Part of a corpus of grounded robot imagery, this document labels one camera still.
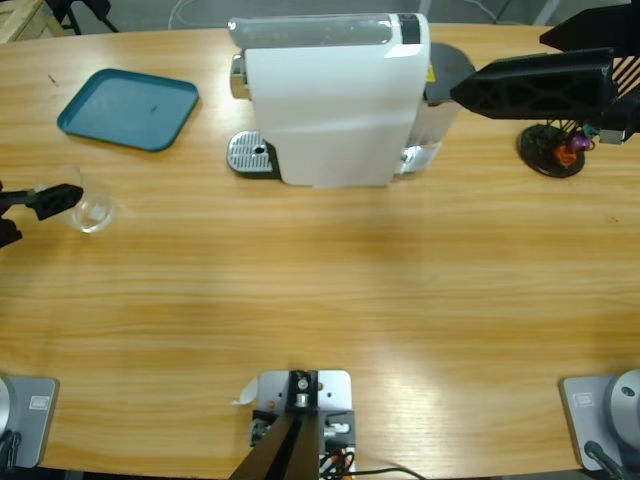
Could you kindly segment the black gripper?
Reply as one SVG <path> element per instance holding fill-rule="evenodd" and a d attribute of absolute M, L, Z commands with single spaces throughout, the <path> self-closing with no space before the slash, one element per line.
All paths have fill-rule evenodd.
<path fill-rule="evenodd" d="M 76 206 L 84 189 L 72 184 L 58 184 L 40 191 L 33 189 L 1 193 L 1 213 L 15 205 L 33 210 L 39 220 L 46 220 Z M 9 219 L 0 220 L 0 248 L 23 238 L 22 232 Z"/>
<path fill-rule="evenodd" d="M 491 119 L 599 115 L 615 97 L 613 51 L 639 55 L 639 4 L 583 10 L 541 34 L 539 42 L 564 53 L 495 60 L 453 87 L 451 99 Z M 623 144 L 638 133 L 639 93 L 628 92 L 610 105 L 598 129 L 604 144 Z"/>

